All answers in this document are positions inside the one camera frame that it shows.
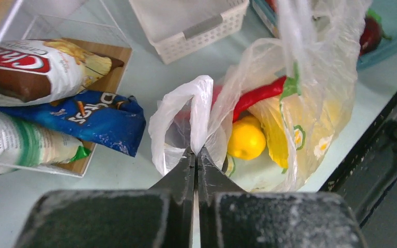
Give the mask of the yellow toy lemon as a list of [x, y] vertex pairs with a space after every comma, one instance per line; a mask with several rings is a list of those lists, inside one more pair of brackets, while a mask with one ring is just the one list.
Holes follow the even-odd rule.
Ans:
[[229, 155], [242, 160], [253, 160], [260, 156], [265, 148], [266, 138], [256, 117], [245, 116], [233, 123], [227, 145]]

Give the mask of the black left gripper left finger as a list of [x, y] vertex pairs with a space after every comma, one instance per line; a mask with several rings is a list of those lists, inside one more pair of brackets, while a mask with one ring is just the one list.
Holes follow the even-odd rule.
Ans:
[[191, 247], [196, 156], [147, 190], [56, 190], [42, 195], [15, 247]]

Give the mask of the translucent plastic grocery bag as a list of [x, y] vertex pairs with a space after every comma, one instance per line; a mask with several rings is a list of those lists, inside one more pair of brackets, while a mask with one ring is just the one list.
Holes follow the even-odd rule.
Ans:
[[278, 1], [278, 38], [261, 38], [221, 90], [201, 75], [166, 94], [149, 120], [166, 175], [205, 147], [250, 191], [295, 191], [321, 165], [355, 103], [359, 39], [371, 1]]

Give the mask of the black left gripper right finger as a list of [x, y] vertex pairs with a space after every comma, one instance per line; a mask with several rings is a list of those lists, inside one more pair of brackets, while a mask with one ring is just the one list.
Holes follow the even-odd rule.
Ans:
[[345, 200], [327, 192], [248, 193], [197, 155], [201, 247], [367, 247]]

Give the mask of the yellow toy cabbage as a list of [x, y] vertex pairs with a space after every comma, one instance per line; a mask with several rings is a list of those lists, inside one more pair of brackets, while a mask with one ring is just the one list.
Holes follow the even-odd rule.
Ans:
[[288, 97], [282, 106], [280, 98], [273, 97], [248, 108], [265, 132], [270, 158], [283, 169], [291, 165], [289, 159], [297, 159], [300, 170], [315, 171], [349, 122], [352, 110], [338, 100], [322, 102], [319, 116], [308, 103], [317, 102]]

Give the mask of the red toy pepper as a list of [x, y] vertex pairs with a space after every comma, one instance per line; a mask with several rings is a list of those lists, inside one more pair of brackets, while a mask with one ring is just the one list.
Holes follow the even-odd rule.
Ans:
[[259, 101], [280, 95], [287, 77], [282, 76], [272, 83], [263, 85], [243, 94], [233, 110], [233, 122], [236, 122], [240, 114]]

